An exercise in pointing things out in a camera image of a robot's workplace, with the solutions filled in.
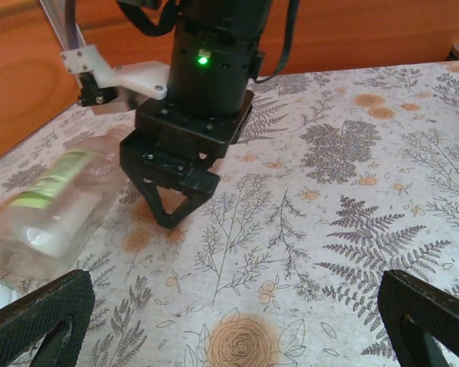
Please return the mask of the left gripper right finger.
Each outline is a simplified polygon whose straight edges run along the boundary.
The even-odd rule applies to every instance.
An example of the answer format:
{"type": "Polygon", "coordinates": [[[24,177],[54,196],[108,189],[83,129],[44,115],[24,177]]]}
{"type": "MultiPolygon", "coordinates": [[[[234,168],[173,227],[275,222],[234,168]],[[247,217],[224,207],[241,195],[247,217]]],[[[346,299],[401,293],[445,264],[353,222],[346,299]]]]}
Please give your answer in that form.
{"type": "Polygon", "coordinates": [[[450,367],[459,358],[459,299],[401,270],[385,271],[378,307],[401,367],[450,367]]]}

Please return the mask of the floral table mat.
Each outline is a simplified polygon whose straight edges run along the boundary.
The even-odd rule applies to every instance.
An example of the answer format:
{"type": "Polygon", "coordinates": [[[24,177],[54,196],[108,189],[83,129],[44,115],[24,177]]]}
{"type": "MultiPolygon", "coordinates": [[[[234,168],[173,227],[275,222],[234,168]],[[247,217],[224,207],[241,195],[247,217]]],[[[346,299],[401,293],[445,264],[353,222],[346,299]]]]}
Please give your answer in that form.
{"type": "Polygon", "coordinates": [[[163,229],[128,185],[85,248],[78,367],[399,367],[383,272],[459,298],[459,61],[253,90],[205,206],[163,229]]]}

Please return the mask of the clear tea bottle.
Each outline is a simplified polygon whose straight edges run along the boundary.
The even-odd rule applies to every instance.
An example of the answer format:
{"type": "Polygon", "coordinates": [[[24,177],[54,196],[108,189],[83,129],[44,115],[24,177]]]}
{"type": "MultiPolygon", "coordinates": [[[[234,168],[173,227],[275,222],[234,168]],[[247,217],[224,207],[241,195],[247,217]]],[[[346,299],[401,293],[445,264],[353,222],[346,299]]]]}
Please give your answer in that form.
{"type": "Polygon", "coordinates": [[[65,151],[0,211],[0,268],[51,281],[68,272],[127,182],[117,125],[65,151]]]}

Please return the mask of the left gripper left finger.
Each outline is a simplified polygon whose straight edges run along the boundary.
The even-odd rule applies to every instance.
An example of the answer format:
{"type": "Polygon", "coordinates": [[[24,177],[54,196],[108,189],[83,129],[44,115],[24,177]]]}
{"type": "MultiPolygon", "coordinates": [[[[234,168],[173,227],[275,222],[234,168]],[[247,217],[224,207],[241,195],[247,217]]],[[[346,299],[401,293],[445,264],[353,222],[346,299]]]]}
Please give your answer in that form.
{"type": "Polygon", "coordinates": [[[0,367],[38,341],[29,367],[75,367],[94,303],[90,273],[75,269],[0,309],[0,367]]]}

